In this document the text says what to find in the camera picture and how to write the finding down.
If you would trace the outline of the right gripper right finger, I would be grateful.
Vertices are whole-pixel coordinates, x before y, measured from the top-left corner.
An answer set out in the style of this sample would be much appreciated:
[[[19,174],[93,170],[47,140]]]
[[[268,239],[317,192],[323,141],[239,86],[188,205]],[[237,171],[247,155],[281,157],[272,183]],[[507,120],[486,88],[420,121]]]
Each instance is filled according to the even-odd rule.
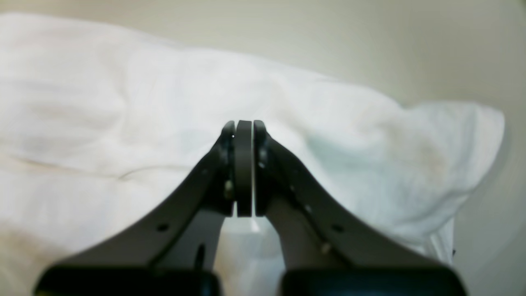
[[[465,296],[445,264],[403,247],[355,217],[275,141],[252,128],[254,209],[278,233],[283,296]]]

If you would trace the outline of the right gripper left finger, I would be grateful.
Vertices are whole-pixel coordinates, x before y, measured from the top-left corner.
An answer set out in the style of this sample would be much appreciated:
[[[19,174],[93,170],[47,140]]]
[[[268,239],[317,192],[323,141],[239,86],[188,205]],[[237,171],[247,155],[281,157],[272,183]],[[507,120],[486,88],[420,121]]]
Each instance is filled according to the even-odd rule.
[[[228,122],[159,206],[124,231],[48,268],[37,296],[221,296],[213,272],[223,222],[252,213],[252,123]]]

